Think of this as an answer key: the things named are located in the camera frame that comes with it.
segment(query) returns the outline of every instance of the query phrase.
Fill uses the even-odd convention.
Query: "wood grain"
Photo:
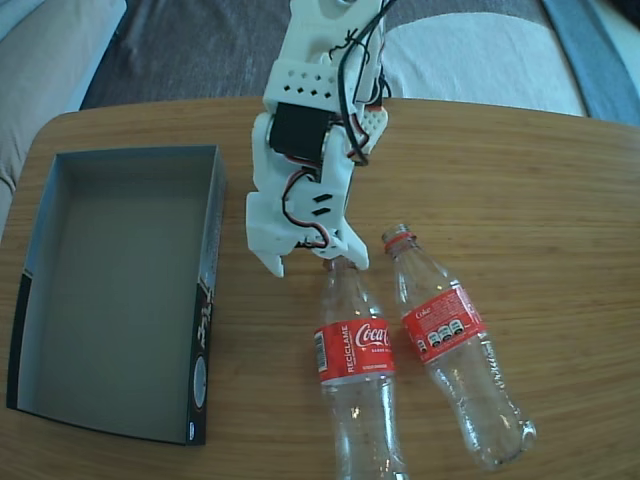
[[[36,139],[0,247],[0,394],[18,280],[43,182],[60,151],[217,143],[229,187],[216,292],[208,444],[113,437],[0,410],[0,478],[334,478],[314,370],[323,271],[286,259],[276,280],[247,250],[250,131],[259,99],[198,100],[59,117]],[[457,271],[493,334],[535,448],[493,478],[640,477],[640,131],[477,105],[392,100],[349,220],[393,329],[398,427],[412,478],[482,477],[393,305],[380,234],[411,224]]]

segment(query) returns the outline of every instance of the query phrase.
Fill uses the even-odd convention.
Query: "red label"
[[[402,319],[423,363],[435,360],[485,330],[460,286],[446,291]]]
[[[320,380],[394,371],[389,326],[382,318],[338,322],[316,330]]]

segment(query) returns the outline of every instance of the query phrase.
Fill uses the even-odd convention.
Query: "fabric upholstery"
[[[640,96],[594,1],[543,2],[571,61],[589,115],[640,126]]]
[[[383,56],[394,96],[584,115],[580,90],[547,27],[492,13],[402,25]]]
[[[12,191],[35,135],[67,109],[124,8],[124,0],[47,1],[0,42],[0,180]]]
[[[0,40],[44,0],[0,0]]]
[[[400,0],[386,26],[469,11],[546,22],[538,0]],[[289,0],[129,0],[82,108],[262,95],[289,18]]]
[[[4,225],[9,215],[12,198],[13,192],[9,185],[0,180],[0,243],[2,242],[2,232],[4,232]]]
[[[640,96],[640,3],[636,7],[639,12],[637,26],[606,0],[595,0],[594,6]]]
[[[630,22],[640,28],[640,2],[638,0],[611,0],[611,3]]]

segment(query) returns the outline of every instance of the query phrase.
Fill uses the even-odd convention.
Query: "open box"
[[[9,408],[204,444],[224,187],[215,146],[56,156],[16,306]]]

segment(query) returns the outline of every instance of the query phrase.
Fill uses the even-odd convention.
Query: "coca-cola bottle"
[[[467,449],[489,470],[514,460],[532,446],[536,429],[507,393],[480,315],[458,280],[418,246],[406,225],[382,239],[393,258],[403,324],[455,411]]]
[[[408,480],[396,438],[388,325],[355,266],[338,257],[322,300],[316,360],[333,417],[336,478]]]

